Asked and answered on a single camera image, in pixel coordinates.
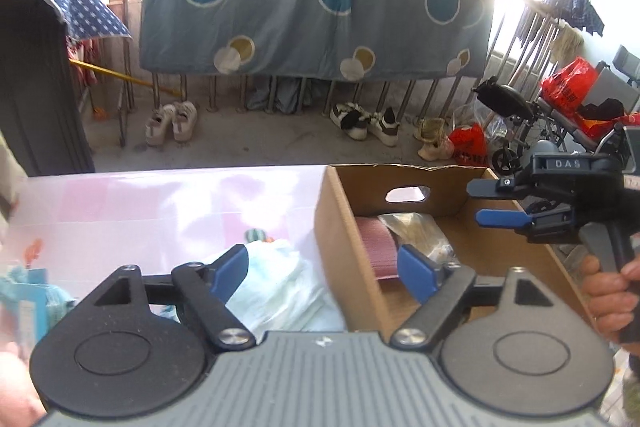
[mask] box handle hole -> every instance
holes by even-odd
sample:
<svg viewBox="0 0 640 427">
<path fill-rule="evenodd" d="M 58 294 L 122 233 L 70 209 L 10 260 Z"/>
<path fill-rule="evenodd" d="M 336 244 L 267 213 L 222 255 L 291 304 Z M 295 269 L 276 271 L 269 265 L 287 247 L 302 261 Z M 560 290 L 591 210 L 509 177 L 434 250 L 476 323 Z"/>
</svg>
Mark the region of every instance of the box handle hole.
<svg viewBox="0 0 640 427">
<path fill-rule="evenodd" d="M 398 187 L 386 193 L 387 203 L 418 203 L 426 201 L 431 193 L 431 189 L 424 185 L 418 187 Z"/>
</svg>

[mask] puffer jacket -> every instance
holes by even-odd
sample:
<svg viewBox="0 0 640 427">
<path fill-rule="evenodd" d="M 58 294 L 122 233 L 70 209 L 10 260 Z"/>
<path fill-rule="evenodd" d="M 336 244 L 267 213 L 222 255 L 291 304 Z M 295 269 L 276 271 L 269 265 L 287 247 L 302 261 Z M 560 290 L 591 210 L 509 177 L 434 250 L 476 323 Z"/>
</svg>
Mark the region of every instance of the puffer jacket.
<svg viewBox="0 0 640 427">
<path fill-rule="evenodd" d="M 8 227 L 9 213 L 18 200 L 18 190 L 26 178 L 0 132 L 0 249 Z"/>
</svg>

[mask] table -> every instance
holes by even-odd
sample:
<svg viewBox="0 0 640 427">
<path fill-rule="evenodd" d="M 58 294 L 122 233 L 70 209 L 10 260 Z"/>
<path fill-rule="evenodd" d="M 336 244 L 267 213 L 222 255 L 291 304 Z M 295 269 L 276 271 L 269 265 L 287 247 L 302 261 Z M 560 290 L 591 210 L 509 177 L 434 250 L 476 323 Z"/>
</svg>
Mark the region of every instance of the table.
<svg viewBox="0 0 640 427">
<path fill-rule="evenodd" d="M 143 274 L 206 259 L 258 228 L 288 239 L 321 272 L 313 233 L 324 166 L 108 172 L 30 178 L 0 267 L 42 242 L 33 267 L 84 298 L 117 267 Z"/>
</svg>

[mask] concrete floor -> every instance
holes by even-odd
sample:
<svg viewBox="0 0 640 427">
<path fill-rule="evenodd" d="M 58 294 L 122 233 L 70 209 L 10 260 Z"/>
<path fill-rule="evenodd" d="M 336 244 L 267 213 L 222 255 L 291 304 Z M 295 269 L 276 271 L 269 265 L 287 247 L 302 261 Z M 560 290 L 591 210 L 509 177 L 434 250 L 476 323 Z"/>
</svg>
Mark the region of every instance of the concrete floor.
<svg viewBox="0 0 640 427">
<path fill-rule="evenodd" d="M 193 138 L 177 144 L 169 133 L 164 146 L 148 147 L 145 121 L 151 113 L 149 98 L 136 100 L 129 115 L 127 144 L 118 143 L 118 120 L 87 121 L 85 130 L 94 152 L 98 172 L 207 167 L 329 164 L 399 163 L 427 166 L 418 155 L 421 144 L 413 138 L 407 115 L 396 147 L 389 148 L 369 136 L 364 142 L 350 139 L 318 105 L 302 116 L 269 115 L 264 111 L 236 112 L 236 100 L 218 102 L 220 110 L 209 113 L 202 100 Z"/>
</svg>

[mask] cardboard box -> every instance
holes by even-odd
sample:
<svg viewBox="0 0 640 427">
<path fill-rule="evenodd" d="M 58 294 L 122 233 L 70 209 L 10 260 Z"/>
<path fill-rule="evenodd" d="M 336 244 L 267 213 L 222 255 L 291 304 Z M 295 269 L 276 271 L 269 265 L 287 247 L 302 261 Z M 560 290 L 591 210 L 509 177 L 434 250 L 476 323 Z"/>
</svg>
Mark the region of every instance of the cardboard box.
<svg viewBox="0 0 640 427">
<path fill-rule="evenodd" d="M 480 275 L 496 277 L 503 277 L 512 266 L 523 266 L 577 314 L 591 320 L 577 287 L 549 246 L 530 245 L 511 230 L 478 227 L 475 215 L 482 208 L 521 208 L 514 201 L 469 198 L 466 184 L 475 178 L 495 179 L 487 169 L 458 166 L 327 167 L 314 229 L 325 277 L 351 331 L 378 330 L 388 338 L 418 307 L 399 280 L 376 280 L 356 226 L 354 216 L 388 212 L 431 214 L 461 263 Z M 386 201 L 389 191 L 399 187 L 428 187 L 430 193 L 423 201 Z"/>
</svg>

